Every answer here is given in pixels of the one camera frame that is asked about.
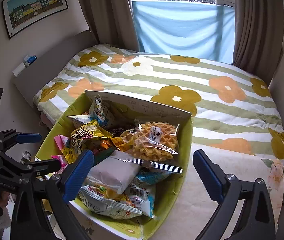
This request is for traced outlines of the yellow popcorn snack bag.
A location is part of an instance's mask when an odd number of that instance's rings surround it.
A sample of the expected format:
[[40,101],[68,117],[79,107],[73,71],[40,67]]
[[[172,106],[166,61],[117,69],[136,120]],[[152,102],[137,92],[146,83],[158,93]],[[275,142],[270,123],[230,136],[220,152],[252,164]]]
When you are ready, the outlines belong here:
[[111,139],[113,134],[99,126],[98,121],[93,119],[72,131],[71,136],[62,149],[62,153],[68,162],[72,164],[87,149],[86,142],[98,139]]

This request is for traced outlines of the packaged waffle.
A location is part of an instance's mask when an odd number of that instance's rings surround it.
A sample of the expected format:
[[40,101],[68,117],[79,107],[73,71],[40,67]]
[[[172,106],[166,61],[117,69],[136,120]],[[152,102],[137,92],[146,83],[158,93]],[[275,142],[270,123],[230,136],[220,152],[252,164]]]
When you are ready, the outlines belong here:
[[161,163],[173,159],[179,153],[179,120],[141,116],[135,118],[135,124],[134,157]]

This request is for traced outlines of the pink striped snack packet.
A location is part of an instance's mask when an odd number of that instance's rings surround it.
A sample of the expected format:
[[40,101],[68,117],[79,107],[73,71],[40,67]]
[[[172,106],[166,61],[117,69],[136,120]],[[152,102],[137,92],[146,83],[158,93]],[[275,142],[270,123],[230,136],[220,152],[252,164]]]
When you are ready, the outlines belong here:
[[59,149],[59,153],[54,154],[51,157],[52,159],[56,159],[61,163],[61,168],[57,172],[58,174],[61,174],[65,170],[65,168],[68,166],[68,162],[63,154],[63,148],[66,146],[68,139],[69,138],[64,135],[57,135],[54,137],[54,142],[57,148]]

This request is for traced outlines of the orange snack packet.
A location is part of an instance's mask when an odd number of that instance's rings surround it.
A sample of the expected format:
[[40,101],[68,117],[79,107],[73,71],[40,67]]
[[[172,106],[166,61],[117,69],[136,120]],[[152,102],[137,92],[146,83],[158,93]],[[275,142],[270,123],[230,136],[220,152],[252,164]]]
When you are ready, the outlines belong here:
[[107,150],[113,147],[114,145],[110,140],[97,140],[92,143],[91,151],[93,152],[94,155],[96,155],[104,150]]

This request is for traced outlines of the grey bed headboard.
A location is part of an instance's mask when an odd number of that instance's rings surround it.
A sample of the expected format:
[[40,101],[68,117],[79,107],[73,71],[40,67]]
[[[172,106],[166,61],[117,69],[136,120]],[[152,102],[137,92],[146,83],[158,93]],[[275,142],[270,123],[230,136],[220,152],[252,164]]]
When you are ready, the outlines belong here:
[[68,37],[38,57],[14,78],[13,83],[31,108],[34,108],[35,94],[55,78],[73,56],[96,44],[90,30]]

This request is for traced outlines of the white wrapped bun packet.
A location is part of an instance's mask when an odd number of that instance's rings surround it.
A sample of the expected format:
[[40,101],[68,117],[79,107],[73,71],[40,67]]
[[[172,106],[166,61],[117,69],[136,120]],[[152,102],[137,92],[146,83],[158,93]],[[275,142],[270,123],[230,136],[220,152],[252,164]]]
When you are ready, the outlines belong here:
[[101,185],[122,194],[141,169],[141,165],[129,162],[131,159],[126,152],[114,151],[90,169],[85,184]]

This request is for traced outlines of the white blue snack packet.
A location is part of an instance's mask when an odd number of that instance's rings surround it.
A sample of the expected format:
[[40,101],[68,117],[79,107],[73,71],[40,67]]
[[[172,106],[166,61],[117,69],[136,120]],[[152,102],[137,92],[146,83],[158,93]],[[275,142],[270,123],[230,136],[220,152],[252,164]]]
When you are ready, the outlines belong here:
[[108,109],[108,105],[102,101],[99,95],[89,108],[88,114],[83,115],[69,115],[67,116],[76,128],[89,122],[96,120],[101,128],[109,129],[116,126],[116,120],[113,113]]

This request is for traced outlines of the pale green snack packet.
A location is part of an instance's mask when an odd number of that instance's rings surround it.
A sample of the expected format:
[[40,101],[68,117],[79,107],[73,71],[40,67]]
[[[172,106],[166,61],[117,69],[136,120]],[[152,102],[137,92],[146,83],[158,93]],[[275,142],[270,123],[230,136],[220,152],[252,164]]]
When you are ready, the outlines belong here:
[[81,187],[79,197],[93,213],[116,220],[131,219],[143,214],[142,211],[135,207],[126,194],[113,194],[112,190],[100,185]]

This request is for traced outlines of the yellow chip snack packet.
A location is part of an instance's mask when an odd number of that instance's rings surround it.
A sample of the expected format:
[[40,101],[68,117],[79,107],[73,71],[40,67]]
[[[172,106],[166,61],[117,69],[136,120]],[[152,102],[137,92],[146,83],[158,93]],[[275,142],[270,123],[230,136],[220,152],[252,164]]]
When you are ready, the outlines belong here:
[[111,138],[111,142],[122,152],[127,152],[133,149],[133,139],[135,134],[135,128],[124,131],[119,137]]

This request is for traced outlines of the light blue snack packet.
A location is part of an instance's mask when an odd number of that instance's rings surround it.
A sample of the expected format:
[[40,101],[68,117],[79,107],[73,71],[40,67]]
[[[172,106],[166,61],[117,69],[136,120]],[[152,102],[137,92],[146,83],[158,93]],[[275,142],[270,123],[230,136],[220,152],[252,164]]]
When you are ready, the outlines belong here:
[[156,184],[169,177],[172,172],[141,168],[125,190],[133,206],[143,215],[153,218]]

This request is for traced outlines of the green cardboard snack box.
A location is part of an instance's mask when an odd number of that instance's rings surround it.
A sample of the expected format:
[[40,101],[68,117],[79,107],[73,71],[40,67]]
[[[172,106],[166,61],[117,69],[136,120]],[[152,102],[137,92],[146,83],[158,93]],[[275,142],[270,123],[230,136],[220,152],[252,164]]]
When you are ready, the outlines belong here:
[[88,110],[96,95],[101,96],[103,100],[113,102],[122,110],[122,114],[130,119],[146,116],[150,121],[157,117],[164,117],[167,122],[180,121],[178,132],[179,154],[175,157],[175,161],[183,169],[183,173],[181,175],[172,174],[169,178],[157,184],[154,218],[140,216],[128,220],[114,220],[90,212],[78,198],[70,202],[71,210],[91,239],[149,239],[163,224],[181,191],[190,158],[192,116],[187,111],[152,102],[145,97],[134,98],[133,96],[110,92],[87,90],[56,121],[39,148],[35,156],[36,160],[46,160],[53,155],[60,154],[60,150],[54,142],[54,137],[60,134],[68,137],[74,130],[73,123],[68,117],[82,114]]

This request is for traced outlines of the floral striped quilt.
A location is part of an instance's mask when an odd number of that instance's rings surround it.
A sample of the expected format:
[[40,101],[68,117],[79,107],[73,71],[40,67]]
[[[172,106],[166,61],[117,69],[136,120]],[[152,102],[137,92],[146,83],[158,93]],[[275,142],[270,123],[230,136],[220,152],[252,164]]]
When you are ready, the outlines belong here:
[[284,129],[267,84],[238,67],[196,57],[147,54],[98,44],[69,62],[33,96],[51,122],[86,90],[154,101],[189,111],[194,143],[279,159]]

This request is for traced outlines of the framed houses picture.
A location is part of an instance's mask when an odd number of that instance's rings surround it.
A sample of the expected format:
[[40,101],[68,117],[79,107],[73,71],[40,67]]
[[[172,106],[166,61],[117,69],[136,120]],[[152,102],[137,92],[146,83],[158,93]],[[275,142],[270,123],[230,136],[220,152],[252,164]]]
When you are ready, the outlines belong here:
[[66,9],[67,0],[3,0],[2,12],[8,38]]

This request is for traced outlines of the left brown curtain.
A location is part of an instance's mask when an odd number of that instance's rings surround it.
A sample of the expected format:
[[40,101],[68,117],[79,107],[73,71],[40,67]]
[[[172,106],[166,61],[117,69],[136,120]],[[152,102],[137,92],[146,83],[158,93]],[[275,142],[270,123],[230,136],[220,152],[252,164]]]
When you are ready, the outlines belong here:
[[132,0],[79,0],[79,3],[98,43],[139,51]]

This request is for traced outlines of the brown curtain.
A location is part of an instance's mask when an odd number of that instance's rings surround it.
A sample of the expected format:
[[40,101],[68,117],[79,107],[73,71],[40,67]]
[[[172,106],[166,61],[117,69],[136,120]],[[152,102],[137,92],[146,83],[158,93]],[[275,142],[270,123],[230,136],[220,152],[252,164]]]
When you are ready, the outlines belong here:
[[235,0],[233,65],[270,84],[282,58],[283,0]]
[[139,51],[132,0],[79,0],[79,3],[98,43]]

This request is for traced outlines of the right brown curtain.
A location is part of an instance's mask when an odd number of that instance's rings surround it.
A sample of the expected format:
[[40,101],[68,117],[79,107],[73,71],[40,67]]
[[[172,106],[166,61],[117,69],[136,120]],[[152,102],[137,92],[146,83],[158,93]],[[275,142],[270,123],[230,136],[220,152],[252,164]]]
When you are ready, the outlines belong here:
[[283,0],[235,0],[233,65],[270,84],[282,58]]

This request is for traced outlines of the light blue window cloth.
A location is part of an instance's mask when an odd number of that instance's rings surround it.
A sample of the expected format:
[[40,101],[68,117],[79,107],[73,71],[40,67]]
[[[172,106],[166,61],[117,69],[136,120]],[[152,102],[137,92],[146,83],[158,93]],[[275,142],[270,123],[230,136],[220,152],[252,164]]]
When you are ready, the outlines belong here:
[[234,8],[197,2],[133,1],[141,52],[233,62]]

